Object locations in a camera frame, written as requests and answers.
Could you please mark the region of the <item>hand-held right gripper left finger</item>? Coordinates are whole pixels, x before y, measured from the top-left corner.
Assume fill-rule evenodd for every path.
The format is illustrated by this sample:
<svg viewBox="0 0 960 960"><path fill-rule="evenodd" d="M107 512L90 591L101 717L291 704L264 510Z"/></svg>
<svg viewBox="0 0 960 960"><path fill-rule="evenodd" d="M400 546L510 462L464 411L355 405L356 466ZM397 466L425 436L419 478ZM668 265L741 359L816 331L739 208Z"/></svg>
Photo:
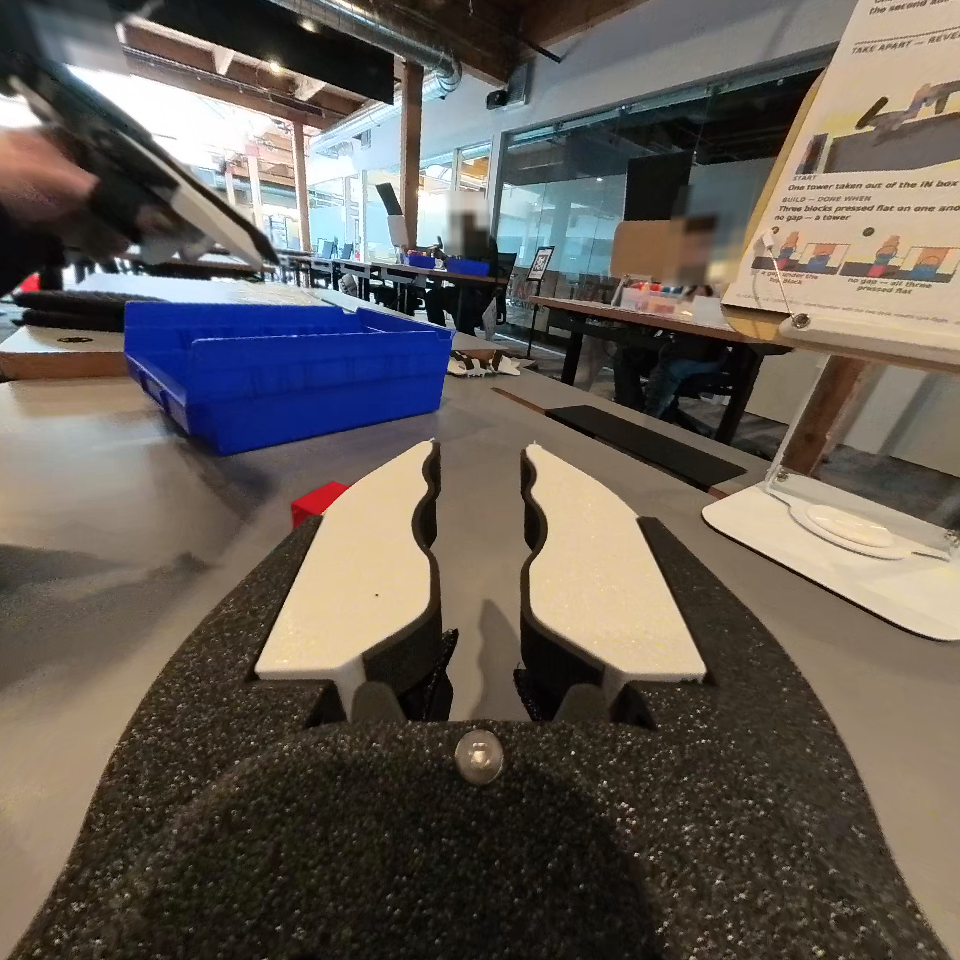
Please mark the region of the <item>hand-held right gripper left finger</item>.
<svg viewBox="0 0 960 960"><path fill-rule="evenodd" d="M437 538L441 446L419 442L321 516L253 675L319 683L324 719L447 721L457 632L445 631Z"/></svg>

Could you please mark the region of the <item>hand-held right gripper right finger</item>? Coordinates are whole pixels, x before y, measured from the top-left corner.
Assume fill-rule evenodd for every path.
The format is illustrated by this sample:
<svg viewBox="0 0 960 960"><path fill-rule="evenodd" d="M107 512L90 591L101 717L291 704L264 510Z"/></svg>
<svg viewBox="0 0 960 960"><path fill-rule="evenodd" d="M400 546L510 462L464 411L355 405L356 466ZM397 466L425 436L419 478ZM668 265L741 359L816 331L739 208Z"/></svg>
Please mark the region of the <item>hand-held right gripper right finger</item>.
<svg viewBox="0 0 960 960"><path fill-rule="evenodd" d="M709 667L643 518L544 446L520 455L520 666L534 721L650 722L642 690L701 688Z"/></svg>

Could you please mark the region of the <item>red mega block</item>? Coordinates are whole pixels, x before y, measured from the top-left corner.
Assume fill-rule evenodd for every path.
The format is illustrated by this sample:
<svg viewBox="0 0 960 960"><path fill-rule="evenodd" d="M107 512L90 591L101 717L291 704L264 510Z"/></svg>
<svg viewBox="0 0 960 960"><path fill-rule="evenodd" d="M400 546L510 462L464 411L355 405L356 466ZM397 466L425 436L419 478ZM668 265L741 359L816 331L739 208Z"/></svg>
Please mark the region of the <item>red mega block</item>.
<svg viewBox="0 0 960 960"><path fill-rule="evenodd" d="M291 503L293 529L313 518L321 517L349 489L350 485L329 482L294 499Z"/></svg>

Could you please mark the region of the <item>blue plastic bin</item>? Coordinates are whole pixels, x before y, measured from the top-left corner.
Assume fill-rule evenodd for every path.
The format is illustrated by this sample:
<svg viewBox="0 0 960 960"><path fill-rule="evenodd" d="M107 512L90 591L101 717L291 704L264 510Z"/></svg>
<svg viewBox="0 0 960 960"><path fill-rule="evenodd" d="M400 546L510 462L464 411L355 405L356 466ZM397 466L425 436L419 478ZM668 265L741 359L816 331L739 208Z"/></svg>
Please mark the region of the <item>blue plastic bin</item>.
<svg viewBox="0 0 960 960"><path fill-rule="evenodd" d="M334 305L133 302L129 373L183 433L235 455L430 414L454 331Z"/></svg>

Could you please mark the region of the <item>person's left hand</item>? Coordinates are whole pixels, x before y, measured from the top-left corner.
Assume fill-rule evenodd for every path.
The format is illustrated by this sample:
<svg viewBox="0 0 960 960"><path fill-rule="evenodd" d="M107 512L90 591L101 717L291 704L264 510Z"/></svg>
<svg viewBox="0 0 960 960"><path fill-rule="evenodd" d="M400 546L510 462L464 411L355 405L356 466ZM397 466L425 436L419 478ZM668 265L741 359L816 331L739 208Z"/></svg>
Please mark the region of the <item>person's left hand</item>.
<svg viewBox="0 0 960 960"><path fill-rule="evenodd" d="M27 227L49 226L83 211L99 178L77 166L46 134L1 134L1 205Z"/></svg>

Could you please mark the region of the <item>grey flat board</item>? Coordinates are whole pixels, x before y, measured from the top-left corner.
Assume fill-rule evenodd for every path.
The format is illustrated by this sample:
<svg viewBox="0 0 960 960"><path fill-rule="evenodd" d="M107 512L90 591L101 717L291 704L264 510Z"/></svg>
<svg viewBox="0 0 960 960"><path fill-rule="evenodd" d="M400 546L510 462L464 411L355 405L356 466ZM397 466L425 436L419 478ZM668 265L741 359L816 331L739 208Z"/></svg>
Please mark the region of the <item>grey flat board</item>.
<svg viewBox="0 0 960 960"><path fill-rule="evenodd" d="M354 312L372 307L358 297L337 290L313 289L281 283L246 280L194 280L146 274L93 273L68 291L153 297L172 304L338 306Z"/></svg>

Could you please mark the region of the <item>wooden pillar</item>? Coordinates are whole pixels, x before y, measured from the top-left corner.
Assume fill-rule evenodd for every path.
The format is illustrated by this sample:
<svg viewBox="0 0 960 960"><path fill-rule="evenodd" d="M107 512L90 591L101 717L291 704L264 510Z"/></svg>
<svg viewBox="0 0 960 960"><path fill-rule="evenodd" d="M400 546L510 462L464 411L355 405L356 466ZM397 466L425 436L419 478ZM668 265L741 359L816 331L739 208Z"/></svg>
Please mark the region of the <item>wooden pillar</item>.
<svg viewBox="0 0 960 960"><path fill-rule="evenodd" d="M412 59L402 61L400 125L400 203L405 222L404 250L416 246L422 169L425 68Z"/></svg>
<svg viewBox="0 0 960 960"><path fill-rule="evenodd" d="M298 218L298 236L300 249L306 255L312 253L313 247L309 221L309 193L306 168L306 136L305 126L300 121L292 122L292 159L294 170L294 190Z"/></svg>

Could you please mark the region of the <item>black rectangular mat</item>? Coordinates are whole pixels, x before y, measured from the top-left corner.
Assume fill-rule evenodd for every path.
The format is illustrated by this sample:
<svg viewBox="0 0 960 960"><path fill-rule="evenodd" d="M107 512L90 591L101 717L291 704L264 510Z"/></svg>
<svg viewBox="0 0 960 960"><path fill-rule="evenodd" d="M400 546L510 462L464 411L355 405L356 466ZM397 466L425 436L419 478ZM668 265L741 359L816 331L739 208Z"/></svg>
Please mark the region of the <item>black rectangular mat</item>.
<svg viewBox="0 0 960 960"><path fill-rule="evenodd" d="M550 408L545 415L703 493L747 474L735 462L593 406Z"/></svg>

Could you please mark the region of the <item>brown flat board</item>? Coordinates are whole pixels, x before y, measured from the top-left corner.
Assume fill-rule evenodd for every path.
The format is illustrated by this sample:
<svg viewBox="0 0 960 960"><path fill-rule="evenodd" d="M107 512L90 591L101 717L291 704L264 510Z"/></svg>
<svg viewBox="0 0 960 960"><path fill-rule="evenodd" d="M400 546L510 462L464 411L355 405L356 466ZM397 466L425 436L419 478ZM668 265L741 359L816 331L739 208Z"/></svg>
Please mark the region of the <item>brown flat board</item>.
<svg viewBox="0 0 960 960"><path fill-rule="evenodd" d="M124 335L20 327L1 345L3 381L127 378Z"/></svg>

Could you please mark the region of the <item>wooden sheet stand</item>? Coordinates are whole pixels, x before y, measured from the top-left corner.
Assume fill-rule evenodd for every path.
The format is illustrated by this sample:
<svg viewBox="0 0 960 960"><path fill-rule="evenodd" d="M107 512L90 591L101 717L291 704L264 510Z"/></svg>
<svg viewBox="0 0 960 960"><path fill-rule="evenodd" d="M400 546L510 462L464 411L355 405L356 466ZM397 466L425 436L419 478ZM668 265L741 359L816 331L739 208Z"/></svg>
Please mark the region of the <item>wooden sheet stand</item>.
<svg viewBox="0 0 960 960"><path fill-rule="evenodd" d="M778 313L724 304L725 319L739 333L768 346L824 354L826 360L794 417L772 473L817 477L867 377L877 366L957 375L956 322L915 322L865 313Z"/></svg>

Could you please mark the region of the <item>cardboard box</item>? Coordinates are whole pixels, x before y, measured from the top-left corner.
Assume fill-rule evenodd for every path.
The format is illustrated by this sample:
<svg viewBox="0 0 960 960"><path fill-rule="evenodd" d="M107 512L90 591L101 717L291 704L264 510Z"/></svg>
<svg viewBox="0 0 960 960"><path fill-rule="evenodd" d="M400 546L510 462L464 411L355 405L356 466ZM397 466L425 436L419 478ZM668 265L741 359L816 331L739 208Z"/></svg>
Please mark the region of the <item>cardboard box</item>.
<svg viewBox="0 0 960 960"><path fill-rule="evenodd" d="M620 222L609 273L618 280L642 277L668 286L704 285L716 226L714 216Z"/></svg>

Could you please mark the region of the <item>black monitor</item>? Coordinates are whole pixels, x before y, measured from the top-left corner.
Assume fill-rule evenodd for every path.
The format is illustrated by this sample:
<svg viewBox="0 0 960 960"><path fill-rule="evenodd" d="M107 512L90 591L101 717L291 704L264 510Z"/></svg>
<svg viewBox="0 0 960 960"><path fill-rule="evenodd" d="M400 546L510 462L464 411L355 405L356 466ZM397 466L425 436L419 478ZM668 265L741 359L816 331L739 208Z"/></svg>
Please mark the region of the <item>black monitor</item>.
<svg viewBox="0 0 960 960"><path fill-rule="evenodd" d="M684 150L631 159L624 222L664 222L686 215L694 152Z"/></svg>

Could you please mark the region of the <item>printed instruction sheet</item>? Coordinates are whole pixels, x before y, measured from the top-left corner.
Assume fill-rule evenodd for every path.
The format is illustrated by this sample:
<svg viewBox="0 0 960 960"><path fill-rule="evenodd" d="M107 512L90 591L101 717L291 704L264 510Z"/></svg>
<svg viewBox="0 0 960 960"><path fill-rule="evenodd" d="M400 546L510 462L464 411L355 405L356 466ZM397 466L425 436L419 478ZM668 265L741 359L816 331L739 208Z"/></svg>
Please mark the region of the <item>printed instruction sheet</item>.
<svg viewBox="0 0 960 960"><path fill-rule="evenodd" d="M959 3L858 2L726 306L958 323Z"/></svg>

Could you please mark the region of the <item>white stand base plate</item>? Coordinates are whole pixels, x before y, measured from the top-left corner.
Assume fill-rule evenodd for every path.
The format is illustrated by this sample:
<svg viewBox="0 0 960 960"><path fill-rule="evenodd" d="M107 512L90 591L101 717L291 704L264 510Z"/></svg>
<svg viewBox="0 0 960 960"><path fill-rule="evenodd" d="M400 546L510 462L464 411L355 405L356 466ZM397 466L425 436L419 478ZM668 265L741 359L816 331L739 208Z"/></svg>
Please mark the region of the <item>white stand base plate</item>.
<svg viewBox="0 0 960 960"><path fill-rule="evenodd" d="M877 618L959 641L958 533L775 461L760 483L702 510L716 533Z"/></svg>

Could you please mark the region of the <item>metal ceiling duct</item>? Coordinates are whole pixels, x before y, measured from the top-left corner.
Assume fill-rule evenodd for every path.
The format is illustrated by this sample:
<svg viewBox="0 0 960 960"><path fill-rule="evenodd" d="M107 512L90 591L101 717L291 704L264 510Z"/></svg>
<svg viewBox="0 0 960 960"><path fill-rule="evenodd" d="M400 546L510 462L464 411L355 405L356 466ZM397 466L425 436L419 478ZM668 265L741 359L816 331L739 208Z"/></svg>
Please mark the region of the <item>metal ceiling duct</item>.
<svg viewBox="0 0 960 960"><path fill-rule="evenodd" d="M416 63L431 74L442 98L456 91L463 78L459 57L432 36L421 18L402 4L385 1L273 1L300 19L345 34L355 41Z"/></svg>

